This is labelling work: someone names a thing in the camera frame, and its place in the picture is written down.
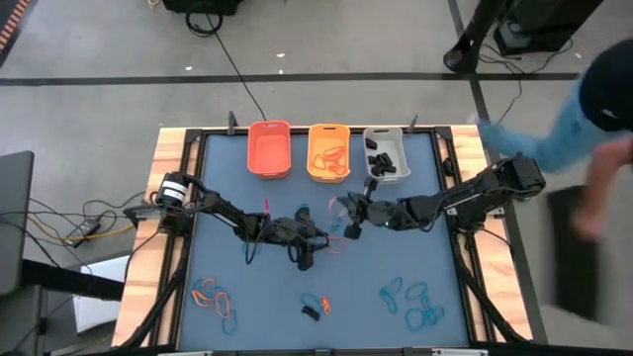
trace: black stand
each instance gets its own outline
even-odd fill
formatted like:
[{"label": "black stand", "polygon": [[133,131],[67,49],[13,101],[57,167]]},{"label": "black stand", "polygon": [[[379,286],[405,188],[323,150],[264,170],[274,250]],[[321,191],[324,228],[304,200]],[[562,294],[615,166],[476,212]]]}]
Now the black stand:
[{"label": "black stand", "polygon": [[479,50],[488,29],[505,7],[505,0],[481,0],[475,15],[457,43],[444,54],[444,65],[455,73],[474,73],[479,63]]},{"label": "black stand", "polygon": [[20,285],[39,285],[45,289],[104,301],[120,301],[125,283],[25,259],[22,260]]}]

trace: person's arm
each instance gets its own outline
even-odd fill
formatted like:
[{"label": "person's arm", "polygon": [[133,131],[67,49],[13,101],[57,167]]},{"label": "person's arm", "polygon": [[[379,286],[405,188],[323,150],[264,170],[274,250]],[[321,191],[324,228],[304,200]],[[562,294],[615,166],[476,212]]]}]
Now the person's arm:
[{"label": "person's arm", "polygon": [[632,163],[633,136],[598,146],[588,169],[587,186],[581,205],[573,220],[574,228],[583,239],[598,239],[602,230],[606,197],[618,169]]}]

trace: blue work surface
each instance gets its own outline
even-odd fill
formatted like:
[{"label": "blue work surface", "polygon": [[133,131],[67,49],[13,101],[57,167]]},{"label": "blue work surface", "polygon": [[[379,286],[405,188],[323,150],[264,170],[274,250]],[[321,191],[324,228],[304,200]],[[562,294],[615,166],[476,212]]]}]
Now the blue work surface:
[{"label": "blue work surface", "polygon": [[[246,212],[264,211],[270,202],[272,219],[293,217],[301,204],[312,219],[330,231],[328,201],[346,191],[363,191],[366,176],[362,135],[350,140],[351,173],[341,184],[313,181],[306,170],[308,136],[292,136],[292,169],[283,180],[260,180],[246,168],[246,136],[211,135],[203,182]],[[429,134],[405,136],[411,174],[398,185],[379,186],[373,198],[394,200],[439,191]],[[342,236],[343,226],[332,233]],[[384,348],[407,346],[464,346],[466,326],[444,217],[433,230],[394,232],[365,222],[358,240],[344,239],[340,254],[324,250],[315,265],[297,269],[285,247],[262,245],[252,264],[244,263],[241,240],[217,219],[198,215],[180,331],[181,351],[280,350],[314,348]],[[390,313],[380,291],[396,277],[403,288],[393,294],[398,306]],[[216,306],[201,308],[191,297],[199,279],[213,278],[230,298],[237,328],[229,336]],[[408,309],[421,308],[405,298],[409,286],[425,282],[429,304],[444,308],[444,317],[419,331],[407,328]],[[316,322],[301,313],[301,294],[326,296],[331,314]],[[412,326],[420,317],[411,318]]]}]

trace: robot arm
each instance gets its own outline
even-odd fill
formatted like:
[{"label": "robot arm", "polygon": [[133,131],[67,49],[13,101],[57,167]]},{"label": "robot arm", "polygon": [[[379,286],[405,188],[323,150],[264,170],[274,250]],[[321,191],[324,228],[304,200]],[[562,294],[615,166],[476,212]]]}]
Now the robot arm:
[{"label": "robot arm", "polygon": [[476,177],[432,196],[397,199],[395,202],[374,202],[371,193],[375,181],[366,182],[363,195],[347,193],[337,201],[347,210],[353,221],[345,236],[360,236],[360,224],[369,221],[376,226],[393,230],[420,228],[429,231],[441,213],[456,219],[460,230],[477,230],[486,214],[512,199],[527,199],[545,188],[545,180],[533,159],[515,157],[494,164]]},{"label": "robot arm", "polygon": [[[198,188],[198,196],[192,199],[194,207],[187,209],[184,201],[190,184]],[[163,211],[160,227],[165,230],[181,230],[182,220],[187,219],[184,217],[193,213],[208,214],[229,225],[246,243],[287,247],[290,260],[296,262],[301,271],[313,266],[315,252],[329,247],[327,233],[315,226],[308,208],[299,209],[293,220],[278,218],[271,221],[267,213],[245,213],[218,192],[207,189],[196,177],[180,172],[165,174],[155,204]],[[252,262],[254,252],[249,255],[246,249],[246,264]]]}]

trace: yellow bin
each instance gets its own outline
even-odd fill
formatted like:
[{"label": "yellow bin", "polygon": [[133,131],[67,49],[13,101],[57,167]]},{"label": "yellow bin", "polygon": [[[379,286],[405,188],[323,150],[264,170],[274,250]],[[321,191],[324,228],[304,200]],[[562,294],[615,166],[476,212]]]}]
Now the yellow bin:
[{"label": "yellow bin", "polygon": [[319,124],[308,131],[308,173],[319,183],[340,183],[349,175],[347,126]]}]

